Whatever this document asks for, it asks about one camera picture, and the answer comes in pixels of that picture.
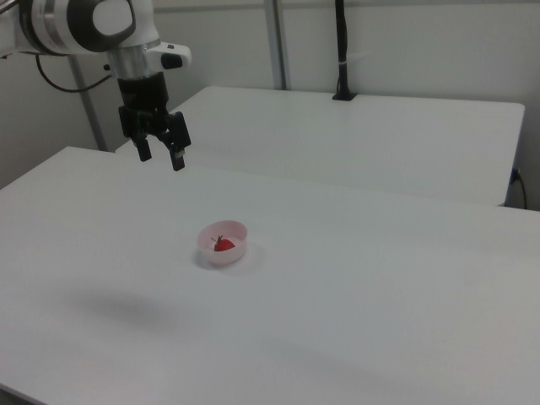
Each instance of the table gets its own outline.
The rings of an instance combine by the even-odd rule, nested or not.
[[[524,107],[209,87],[177,110],[192,135],[188,165],[501,205]],[[117,153],[138,156],[131,142]]]
[[[220,219],[249,247],[216,270]],[[0,384],[50,405],[540,395],[534,212],[67,148],[0,191],[0,240]]]

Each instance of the small plastic bowl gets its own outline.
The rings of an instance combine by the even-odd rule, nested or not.
[[[214,251],[215,243],[220,236],[235,244],[227,251]],[[209,263],[214,266],[227,266],[236,262],[246,254],[247,228],[237,221],[220,221],[207,226],[197,237],[197,246]]]

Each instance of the gray floor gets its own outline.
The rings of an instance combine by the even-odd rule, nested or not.
[[[31,402],[0,390],[0,405],[31,405]]]

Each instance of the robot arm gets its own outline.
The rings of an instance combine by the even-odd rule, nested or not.
[[[173,168],[184,167],[191,140],[183,115],[166,109],[163,71],[188,66],[192,54],[160,41],[152,0],[0,0],[0,57],[15,51],[58,57],[106,52],[124,101],[124,136],[142,161],[152,157],[147,134],[156,136]]]

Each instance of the red strawberry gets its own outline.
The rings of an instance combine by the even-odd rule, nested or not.
[[[232,249],[233,247],[236,247],[235,244],[230,240],[223,239],[223,235],[218,237],[218,240],[215,240],[214,238],[212,238],[212,240],[216,242],[213,247],[213,251],[227,251],[229,249]]]

